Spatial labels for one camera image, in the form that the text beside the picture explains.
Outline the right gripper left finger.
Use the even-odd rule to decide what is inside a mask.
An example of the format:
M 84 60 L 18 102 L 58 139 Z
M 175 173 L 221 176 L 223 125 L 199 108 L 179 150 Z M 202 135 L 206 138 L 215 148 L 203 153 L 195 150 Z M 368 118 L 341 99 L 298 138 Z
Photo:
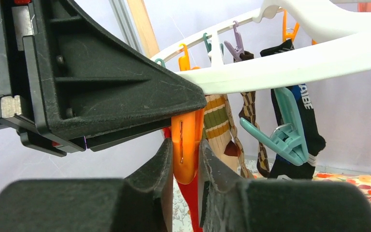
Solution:
M 0 193 L 0 232 L 170 232 L 172 149 L 126 178 L 19 180 Z

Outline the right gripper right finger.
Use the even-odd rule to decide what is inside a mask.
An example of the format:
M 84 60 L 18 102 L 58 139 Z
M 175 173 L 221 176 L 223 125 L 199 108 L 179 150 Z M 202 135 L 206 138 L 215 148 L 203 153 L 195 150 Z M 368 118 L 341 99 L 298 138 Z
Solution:
M 371 232 L 371 205 L 343 182 L 239 176 L 199 146 L 199 224 L 205 232 Z

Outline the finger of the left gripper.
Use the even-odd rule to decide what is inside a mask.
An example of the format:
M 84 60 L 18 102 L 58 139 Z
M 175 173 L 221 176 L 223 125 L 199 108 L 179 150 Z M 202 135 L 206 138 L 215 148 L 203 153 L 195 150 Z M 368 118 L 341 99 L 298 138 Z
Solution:
M 36 130 L 24 146 L 99 151 L 205 107 L 203 91 L 137 52 L 72 0 L 34 0 L 23 38 Z

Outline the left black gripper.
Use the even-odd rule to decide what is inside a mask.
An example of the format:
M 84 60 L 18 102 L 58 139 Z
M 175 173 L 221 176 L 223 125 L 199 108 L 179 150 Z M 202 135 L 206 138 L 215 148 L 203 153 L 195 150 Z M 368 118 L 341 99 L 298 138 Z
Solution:
M 0 130 L 13 128 L 23 146 L 50 152 L 50 141 L 38 134 L 30 97 L 22 39 L 16 35 L 13 16 L 29 15 L 28 4 L 0 0 Z

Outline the red sock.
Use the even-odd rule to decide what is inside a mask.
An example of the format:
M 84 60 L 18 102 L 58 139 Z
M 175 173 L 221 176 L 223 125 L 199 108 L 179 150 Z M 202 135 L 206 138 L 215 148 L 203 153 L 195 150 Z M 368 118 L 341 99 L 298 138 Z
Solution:
M 198 201 L 198 175 L 196 174 L 193 181 L 187 185 L 177 182 L 180 192 L 185 199 L 189 210 L 191 224 L 194 232 L 203 232 L 199 224 L 199 201 Z

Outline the orange clothes peg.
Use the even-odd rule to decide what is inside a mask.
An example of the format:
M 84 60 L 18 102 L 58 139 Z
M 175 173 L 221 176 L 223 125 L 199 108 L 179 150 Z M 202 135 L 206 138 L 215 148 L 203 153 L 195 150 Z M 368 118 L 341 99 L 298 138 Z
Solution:
M 171 118 L 173 173 L 176 180 L 190 184 L 198 169 L 196 150 L 202 139 L 204 109 Z

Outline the white round clip hanger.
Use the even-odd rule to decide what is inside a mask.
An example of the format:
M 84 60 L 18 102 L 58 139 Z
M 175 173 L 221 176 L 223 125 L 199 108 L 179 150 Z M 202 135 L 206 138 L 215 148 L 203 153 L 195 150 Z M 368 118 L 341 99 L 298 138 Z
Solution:
M 234 23 L 259 23 L 288 11 L 315 45 L 225 64 L 218 35 Z M 171 72 L 161 66 L 155 82 L 204 95 L 293 86 L 371 70 L 371 13 L 351 12 L 337 0 L 266 0 L 260 8 L 206 29 L 212 38 L 209 68 Z

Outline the floral table cloth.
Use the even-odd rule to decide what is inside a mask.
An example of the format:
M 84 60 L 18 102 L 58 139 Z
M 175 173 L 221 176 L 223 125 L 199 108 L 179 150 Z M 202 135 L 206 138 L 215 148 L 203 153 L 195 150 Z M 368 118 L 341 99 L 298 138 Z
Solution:
M 172 231 L 192 232 L 189 207 L 183 198 L 176 180 L 173 181 Z

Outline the hanging green striped sock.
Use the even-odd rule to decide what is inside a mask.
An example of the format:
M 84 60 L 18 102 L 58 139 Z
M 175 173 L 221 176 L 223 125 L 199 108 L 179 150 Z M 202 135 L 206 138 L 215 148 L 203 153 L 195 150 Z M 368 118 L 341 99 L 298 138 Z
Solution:
M 231 170 L 237 171 L 239 162 L 237 146 L 231 133 L 233 122 L 229 101 L 226 95 L 213 94 L 205 96 L 203 137 L 208 141 L 212 151 Z

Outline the teal clothes peg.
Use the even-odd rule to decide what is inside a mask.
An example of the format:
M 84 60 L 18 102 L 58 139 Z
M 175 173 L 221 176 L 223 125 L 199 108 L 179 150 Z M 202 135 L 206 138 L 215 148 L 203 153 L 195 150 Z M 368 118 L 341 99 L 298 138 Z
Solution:
M 286 87 L 276 88 L 274 92 L 283 125 L 278 126 L 271 136 L 267 136 L 243 118 L 240 119 L 240 125 L 276 154 L 293 165 L 301 166 L 307 162 L 309 152 L 295 97 Z

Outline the hanging black lettered sock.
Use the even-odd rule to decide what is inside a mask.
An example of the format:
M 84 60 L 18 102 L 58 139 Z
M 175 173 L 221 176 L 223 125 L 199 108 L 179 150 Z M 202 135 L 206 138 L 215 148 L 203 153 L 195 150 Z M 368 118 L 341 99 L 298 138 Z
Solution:
M 305 155 L 303 164 L 295 165 L 280 154 L 276 154 L 268 179 L 286 178 L 311 180 L 316 169 L 319 153 L 326 147 L 325 138 L 319 133 L 315 110 L 305 83 L 284 87 L 295 100 L 294 109 L 299 114 L 300 122 L 295 123 L 295 132 L 301 135 L 306 145 L 301 151 Z

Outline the hanging brown argyle sock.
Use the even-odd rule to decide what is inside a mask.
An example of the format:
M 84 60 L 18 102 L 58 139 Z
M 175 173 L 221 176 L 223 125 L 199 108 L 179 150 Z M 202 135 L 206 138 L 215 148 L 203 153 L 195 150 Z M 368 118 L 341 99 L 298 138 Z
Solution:
M 255 100 L 256 100 L 256 92 L 242 92 L 241 96 L 243 98 L 243 106 L 241 111 L 239 112 L 239 118 L 243 118 L 254 125 L 257 129 L 260 129 L 259 125 L 256 122 L 256 107 L 255 107 Z M 241 158 L 239 161 L 242 161 L 240 165 L 240 174 L 242 177 L 245 178 L 253 178 L 253 174 L 245 165 L 245 159 Z M 268 178 L 270 175 L 270 167 L 268 161 L 268 154 L 267 150 L 263 143 L 258 143 L 258 150 L 257 150 L 257 170 L 258 172 L 264 177 Z

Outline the purple clothes peg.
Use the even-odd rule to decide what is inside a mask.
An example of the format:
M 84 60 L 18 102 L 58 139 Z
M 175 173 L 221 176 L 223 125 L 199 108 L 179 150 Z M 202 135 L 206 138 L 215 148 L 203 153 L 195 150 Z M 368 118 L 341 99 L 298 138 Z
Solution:
M 242 61 L 242 59 L 240 58 L 240 55 L 244 54 L 244 47 L 243 47 L 243 41 L 242 41 L 241 34 L 237 30 L 238 26 L 239 26 L 238 21 L 234 20 L 233 21 L 233 32 L 234 32 L 234 37 L 236 41 L 236 46 L 233 47 L 229 41 L 224 41 L 224 45 L 236 61 Z

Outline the wooden drying rack frame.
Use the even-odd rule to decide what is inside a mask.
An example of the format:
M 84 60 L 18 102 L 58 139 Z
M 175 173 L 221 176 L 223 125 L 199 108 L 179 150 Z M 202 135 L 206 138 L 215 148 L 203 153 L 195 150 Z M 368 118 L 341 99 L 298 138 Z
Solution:
M 140 37 L 145 55 L 148 58 L 156 55 L 160 49 L 143 0 L 128 0 L 128 7 Z

